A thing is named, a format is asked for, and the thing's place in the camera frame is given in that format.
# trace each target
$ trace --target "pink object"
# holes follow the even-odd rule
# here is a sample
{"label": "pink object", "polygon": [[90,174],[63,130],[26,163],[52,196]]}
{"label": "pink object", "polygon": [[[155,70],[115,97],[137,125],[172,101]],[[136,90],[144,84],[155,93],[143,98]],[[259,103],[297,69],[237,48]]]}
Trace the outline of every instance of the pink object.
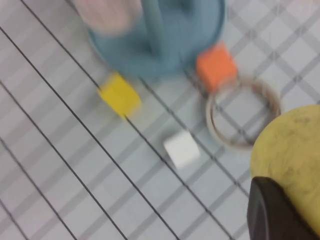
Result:
{"label": "pink object", "polygon": [[98,33],[120,35],[141,14],[141,0],[75,0],[83,21]]}

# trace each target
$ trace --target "wooden block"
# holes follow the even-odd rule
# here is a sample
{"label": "wooden block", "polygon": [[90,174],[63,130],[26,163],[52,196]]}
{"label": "wooden block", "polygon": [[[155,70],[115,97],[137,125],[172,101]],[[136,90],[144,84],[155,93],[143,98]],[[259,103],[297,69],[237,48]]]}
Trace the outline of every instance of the wooden block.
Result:
{"label": "wooden block", "polygon": [[129,117],[141,105],[136,91],[119,74],[112,74],[99,90],[100,97],[121,117]]}
{"label": "wooden block", "polygon": [[190,132],[182,131],[164,142],[164,148],[177,169],[198,159],[201,154]]}
{"label": "wooden block", "polygon": [[234,80],[238,69],[225,45],[219,43],[197,57],[196,72],[212,93],[221,83]]}

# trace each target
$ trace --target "tape roll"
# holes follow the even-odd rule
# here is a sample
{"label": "tape roll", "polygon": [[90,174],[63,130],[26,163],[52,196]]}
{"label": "tape roll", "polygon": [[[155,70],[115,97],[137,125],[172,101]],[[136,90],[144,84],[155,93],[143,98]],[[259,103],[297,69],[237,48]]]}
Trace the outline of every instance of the tape roll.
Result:
{"label": "tape roll", "polygon": [[270,111],[273,113],[273,119],[280,116],[282,111],[282,105],[280,102],[280,98],[276,94],[276,92],[266,83],[262,82],[261,80],[253,80],[250,78],[241,78],[239,80],[228,81],[228,83],[222,84],[218,87],[218,89],[209,95],[206,104],[206,124],[211,133],[211,135],[218,140],[222,145],[233,148],[233,149],[251,149],[254,145],[255,140],[252,143],[236,143],[233,142],[231,139],[226,137],[219,129],[217,128],[215,121],[214,121],[214,111],[215,106],[217,105],[216,99],[218,95],[223,93],[224,91],[230,89],[237,89],[237,88],[250,88],[253,93],[259,94],[262,97],[266,98],[268,101],[268,106]]}

